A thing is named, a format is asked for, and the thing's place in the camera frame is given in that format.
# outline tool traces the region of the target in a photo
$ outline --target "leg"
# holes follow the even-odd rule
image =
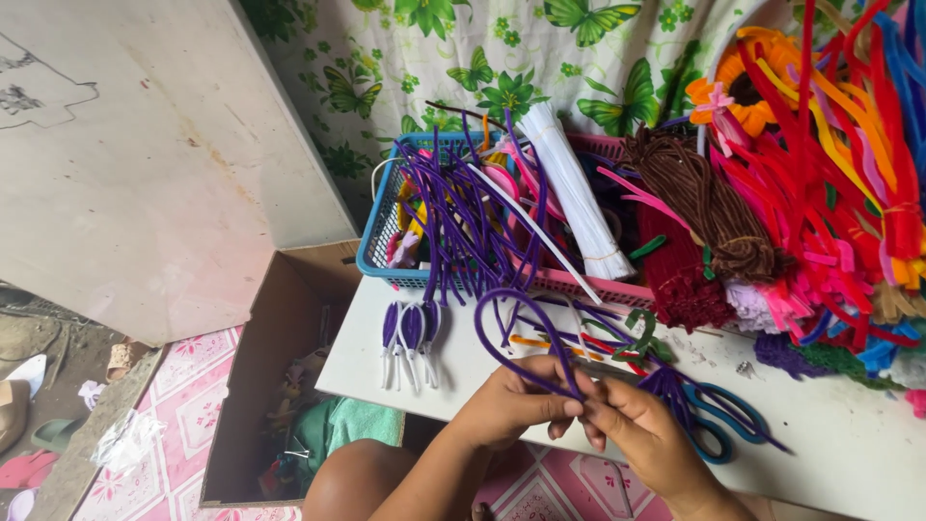
[[[367,521],[405,479],[416,457],[375,439],[333,452],[321,465],[302,505],[306,521]]]

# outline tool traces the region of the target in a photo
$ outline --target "bundle of brown pipe cleaners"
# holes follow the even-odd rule
[[[693,139],[682,141],[641,125],[624,150],[618,166],[640,173],[649,189],[691,226],[695,242],[710,248],[710,269],[722,280],[770,284],[794,262],[770,243],[745,201],[697,155]]]

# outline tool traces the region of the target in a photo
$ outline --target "floral fabric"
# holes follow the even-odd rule
[[[685,86],[755,0],[241,2],[364,223],[395,137],[462,130],[426,100],[497,120],[550,100],[567,129],[621,136],[694,107]]]

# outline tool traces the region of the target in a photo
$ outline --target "scissor handle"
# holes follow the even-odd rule
[[[754,426],[758,429],[758,432],[769,432],[769,426],[765,423],[765,420],[762,418],[762,415],[758,413],[755,409],[752,408],[748,403],[743,401],[740,397],[731,393],[725,388],[715,386],[714,384],[699,384],[701,388],[709,390],[711,393],[716,395],[719,399],[725,400],[731,406],[739,409],[743,415],[753,423]],[[689,403],[697,407],[698,409],[704,410],[706,413],[713,414],[717,416],[723,423],[730,426],[736,434],[741,438],[745,439],[749,443],[765,443],[765,439],[762,438],[758,432],[749,430],[749,428],[739,421],[736,418],[732,417],[729,413],[703,400],[698,392],[698,389],[691,384],[682,384],[682,389],[685,391],[685,396],[688,398]]]
[[[715,424],[710,420],[704,418],[693,416],[694,419],[694,429],[686,430],[685,434],[688,435],[688,439],[692,441],[694,449],[697,451],[697,454],[701,456],[701,459],[708,462],[709,464],[725,464],[731,460],[733,457],[733,442],[730,440],[730,437],[727,436],[727,433],[723,432],[723,429],[719,425]],[[695,436],[695,431],[707,432],[709,433],[720,445],[720,453],[713,453],[710,451],[709,447],[702,445],[701,440]]]

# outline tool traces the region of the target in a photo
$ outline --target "plastic bag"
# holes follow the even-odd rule
[[[129,409],[100,438],[90,462],[112,473],[129,472],[155,449],[166,427],[164,422]]]

